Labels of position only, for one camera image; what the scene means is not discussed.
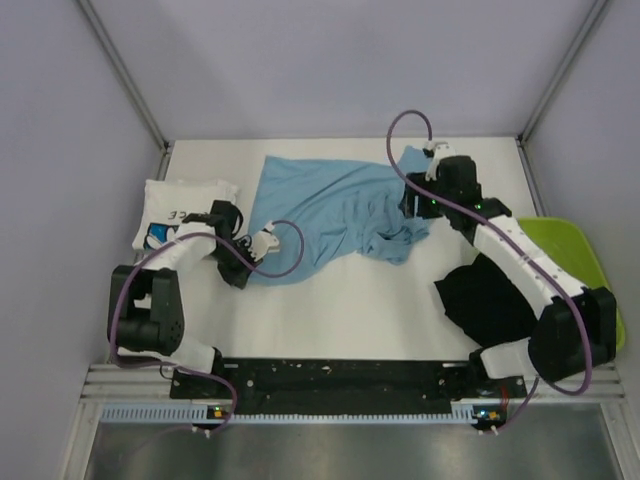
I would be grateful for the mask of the light blue t shirt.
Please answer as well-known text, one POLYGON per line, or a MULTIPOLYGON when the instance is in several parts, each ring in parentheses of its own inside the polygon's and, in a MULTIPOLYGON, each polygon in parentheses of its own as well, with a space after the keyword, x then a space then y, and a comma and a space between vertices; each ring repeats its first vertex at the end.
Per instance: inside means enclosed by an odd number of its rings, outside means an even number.
POLYGON ((358 160, 265 159, 249 231, 275 225, 280 250, 265 257, 253 285, 303 282, 329 262, 358 253, 401 265, 429 234, 429 223, 406 218, 399 205, 403 177, 426 169, 424 153, 408 146, 395 167, 358 160))

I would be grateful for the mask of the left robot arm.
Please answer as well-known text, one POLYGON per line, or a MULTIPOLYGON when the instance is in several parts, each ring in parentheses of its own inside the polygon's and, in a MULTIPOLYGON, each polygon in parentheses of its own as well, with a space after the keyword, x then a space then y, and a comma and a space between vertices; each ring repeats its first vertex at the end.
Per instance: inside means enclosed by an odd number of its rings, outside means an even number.
POLYGON ((224 390, 227 374, 215 365, 221 353, 186 332, 179 276, 211 257, 228 285, 244 288, 279 240, 271 222, 252 236, 240 237, 242 222, 234 204, 216 200, 207 213, 187 214, 175 234, 162 239, 139 263, 114 269, 107 338, 116 363, 181 366, 194 370, 192 384, 203 395, 224 390))

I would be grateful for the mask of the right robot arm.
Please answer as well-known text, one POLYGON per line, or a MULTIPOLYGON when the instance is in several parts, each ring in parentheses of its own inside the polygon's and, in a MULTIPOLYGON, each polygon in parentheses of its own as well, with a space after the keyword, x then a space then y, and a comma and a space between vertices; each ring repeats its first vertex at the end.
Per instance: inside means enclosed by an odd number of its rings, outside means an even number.
POLYGON ((595 367, 616 354, 616 299, 590 288, 549 257, 499 199, 483 195, 474 160, 431 147, 424 172, 404 176, 400 210, 407 218, 444 217, 514 287, 533 314, 531 326, 513 340, 483 346, 467 370, 469 388, 487 396, 504 378, 535 374, 558 389, 583 377, 574 395, 590 386, 595 367))

